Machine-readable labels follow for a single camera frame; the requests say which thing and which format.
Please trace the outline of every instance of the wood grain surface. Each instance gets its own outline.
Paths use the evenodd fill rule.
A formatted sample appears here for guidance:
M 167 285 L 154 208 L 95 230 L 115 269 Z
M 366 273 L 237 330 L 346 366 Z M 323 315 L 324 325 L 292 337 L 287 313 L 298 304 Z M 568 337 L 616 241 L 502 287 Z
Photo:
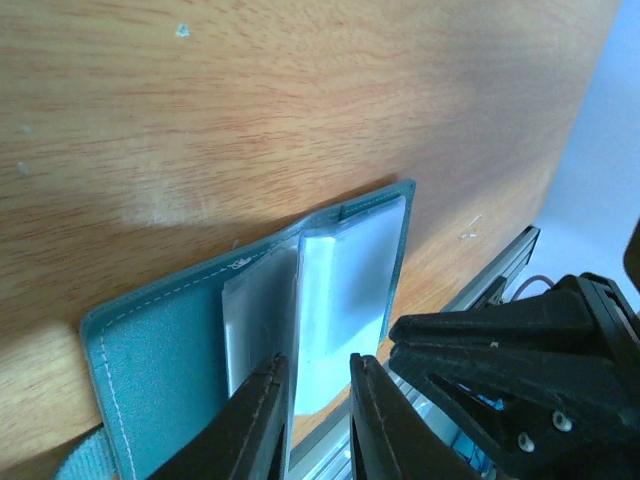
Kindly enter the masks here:
M 87 311 L 321 205 L 415 178 L 394 317 L 440 309 L 534 218 L 617 6 L 3 0 L 0 476 L 100 422 Z

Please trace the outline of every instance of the teal wallet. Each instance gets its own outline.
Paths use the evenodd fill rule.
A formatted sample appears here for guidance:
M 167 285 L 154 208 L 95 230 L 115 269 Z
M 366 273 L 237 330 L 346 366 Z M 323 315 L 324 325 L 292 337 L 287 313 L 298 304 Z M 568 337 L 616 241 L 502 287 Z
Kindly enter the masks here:
M 405 180 L 318 210 L 91 311 L 80 336 L 104 429 L 67 459 L 57 478 L 108 477 L 113 466 L 122 479 L 148 477 L 202 431 L 274 349 L 295 359 L 292 378 L 306 392 L 313 388 L 309 378 L 359 345 L 349 343 L 354 338 L 373 331 L 377 347 L 388 328 L 414 190 L 415 182 Z M 384 239 L 376 243 L 378 237 Z M 287 287 L 272 290 L 286 291 L 286 298 L 274 307 L 267 287 L 278 282 Z M 382 293 L 383 304 L 367 300 Z M 309 316 L 328 323 L 305 321 Z M 352 332 L 338 328 L 339 335 L 327 337 L 327 329 L 350 316 L 344 325 Z M 348 377 L 336 388 L 346 386 L 341 382 Z M 297 413 L 324 404 L 315 394 L 296 395 L 295 387 L 291 400 Z

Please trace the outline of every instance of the teal strap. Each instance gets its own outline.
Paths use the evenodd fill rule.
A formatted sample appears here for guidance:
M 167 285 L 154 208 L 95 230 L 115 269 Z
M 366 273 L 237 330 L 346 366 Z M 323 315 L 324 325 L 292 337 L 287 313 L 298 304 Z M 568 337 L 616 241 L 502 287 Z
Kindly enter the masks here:
M 86 438 L 64 461 L 55 480 L 111 480 L 116 464 L 104 427 Z

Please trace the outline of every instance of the cable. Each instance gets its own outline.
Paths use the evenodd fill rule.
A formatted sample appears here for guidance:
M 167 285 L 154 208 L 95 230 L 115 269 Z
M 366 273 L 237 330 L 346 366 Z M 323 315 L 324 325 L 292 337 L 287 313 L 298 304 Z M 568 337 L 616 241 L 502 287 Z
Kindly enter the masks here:
M 546 275 L 534 275 L 533 277 L 527 278 L 522 283 L 522 285 L 518 287 L 518 289 L 516 290 L 516 293 L 513 294 L 513 297 L 511 297 L 510 301 L 513 302 L 518 298 L 520 298 L 520 295 L 522 295 L 522 292 L 524 292 L 529 285 L 531 285 L 533 282 L 536 282 L 536 281 L 546 283 L 547 285 L 549 285 L 549 288 L 552 288 L 555 285 L 555 283 L 553 283 L 553 280 L 551 280 Z

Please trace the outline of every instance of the metal bolt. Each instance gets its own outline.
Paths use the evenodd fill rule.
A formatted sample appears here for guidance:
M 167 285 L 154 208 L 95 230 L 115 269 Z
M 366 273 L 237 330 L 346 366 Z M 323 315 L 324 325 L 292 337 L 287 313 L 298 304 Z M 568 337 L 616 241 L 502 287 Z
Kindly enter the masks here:
M 518 446 L 520 450 L 527 453 L 531 453 L 536 449 L 536 444 L 529 438 L 527 432 L 521 432 L 520 435 L 518 435 Z
M 573 428 L 573 422 L 569 420 L 564 413 L 557 410 L 553 412 L 551 420 L 553 421 L 553 426 L 561 432 L 570 432 Z

